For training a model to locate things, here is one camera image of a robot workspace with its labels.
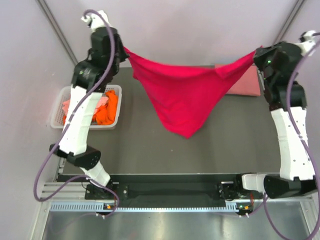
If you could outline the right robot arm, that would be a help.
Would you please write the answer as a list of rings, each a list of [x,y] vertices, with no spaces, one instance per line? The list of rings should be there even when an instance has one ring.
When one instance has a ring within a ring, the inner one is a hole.
[[[264,97],[274,121],[280,150],[279,174],[247,173],[237,176],[233,192],[245,198],[251,191],[271,199],[300,197],[318,191],[316,174],[305,147],[307,98],[295,80],[296,66],[314,50],[314,40],[279,42],[260,47],[253,57],[262,73]]]

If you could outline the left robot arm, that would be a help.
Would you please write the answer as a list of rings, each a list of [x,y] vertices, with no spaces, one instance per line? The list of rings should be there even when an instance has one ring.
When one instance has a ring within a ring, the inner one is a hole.
[[[66,131],[54,154],[79,167],[102,198],[114,191],[111,177],[100,162],[101,152],[87,145],[94,111],[120,63],[128,58],[116,28],[99,27],[91,33],[87,58],[74,68],[70,87],[70,103],[63,129]]]

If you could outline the magenta t shirt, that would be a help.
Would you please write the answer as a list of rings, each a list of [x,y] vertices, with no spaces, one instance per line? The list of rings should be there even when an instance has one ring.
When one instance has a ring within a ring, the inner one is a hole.
[[[219,67],[169,65],[125,49],[133,78],[143,86],[166,130],[186,139],[206,122],[217,103],[253,66],[255,51]]]

